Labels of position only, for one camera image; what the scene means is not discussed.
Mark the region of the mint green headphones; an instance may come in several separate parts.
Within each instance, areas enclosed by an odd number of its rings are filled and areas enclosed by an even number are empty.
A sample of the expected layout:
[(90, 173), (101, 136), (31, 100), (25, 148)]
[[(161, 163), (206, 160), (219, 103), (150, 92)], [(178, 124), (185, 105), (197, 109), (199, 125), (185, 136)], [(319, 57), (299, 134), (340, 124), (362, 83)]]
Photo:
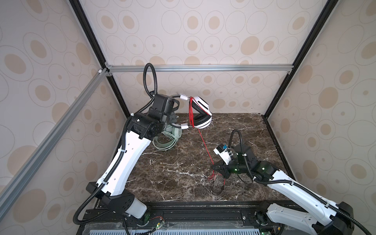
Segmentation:
[(161, 151), (172, 149), (182, 136), (182, 130), (174, 126), (168, 125), (166, 129), (156, 136), (152, 143), (155, 148)]

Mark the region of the black white headphones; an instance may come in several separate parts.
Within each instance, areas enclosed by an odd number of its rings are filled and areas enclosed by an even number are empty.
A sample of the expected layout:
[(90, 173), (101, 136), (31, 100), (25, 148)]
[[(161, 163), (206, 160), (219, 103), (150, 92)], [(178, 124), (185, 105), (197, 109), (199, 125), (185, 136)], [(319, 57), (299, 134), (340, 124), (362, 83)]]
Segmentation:
[(178, 98), (181, 100), (189, 101), (189, 123), (171, 123), (170, 125), (182, 130), (189, 127), (204, 129), (208, 127), (212, 122), (212, 113), (209, 110), (209, 104), (200, 97), (187, 97), (183, 94), (171, 96), (172, 98)]

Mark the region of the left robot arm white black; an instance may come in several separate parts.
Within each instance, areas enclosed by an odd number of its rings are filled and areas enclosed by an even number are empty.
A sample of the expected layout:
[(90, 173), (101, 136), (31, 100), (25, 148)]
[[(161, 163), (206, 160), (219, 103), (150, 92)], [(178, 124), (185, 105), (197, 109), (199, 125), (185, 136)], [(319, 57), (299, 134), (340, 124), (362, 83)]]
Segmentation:
[[(153, 91), (144, 84), (150, 101), (127, 119), (122, 131), (121, 147), (115, 158), (97, 182), (88, 184), (87, 190), (91, 194), (73, 216), (72, 220), (76, 225), (89, 223), (110, 212), (132, 216), (141, 225), (149, 221), (147, 206), (129, 192), (125, 185), (139, 157), (152, 140), (176, 121), (175, 111), (179, 108), (179, 101), (158, 93), (157, 75), (151, 63), (145, 65), (143, 78), (146, 79), (148, 69), (151, 69), (154, 79)], [(90, 219), (80, 220), (80, 213), (94, 198), (100, 199), (107, 210)]]

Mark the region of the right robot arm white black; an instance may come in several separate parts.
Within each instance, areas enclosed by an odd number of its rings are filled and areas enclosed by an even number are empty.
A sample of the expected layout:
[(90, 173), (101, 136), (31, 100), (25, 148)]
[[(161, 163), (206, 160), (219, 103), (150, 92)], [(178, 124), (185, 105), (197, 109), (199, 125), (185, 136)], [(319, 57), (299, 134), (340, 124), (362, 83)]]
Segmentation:
[(355, 227), (364, 234), (369, 230), (353, 217), (353, 208), (326, 199), (289, 177), (271, 162), (256, 158), (251, 147), (243, 143), (239, 130), (233, 130), (227, 145), (220, 144), (214, 150), (221, 160), (211, 169), (228, 179), (232, 174), (246, 174), (253, 182), (267, 186), (300, 206), (298, 211), (277, 203), (263, 201), (255, 212), (260, 226), (277, 223), (293, 227), (311, 235), (351, 235)]

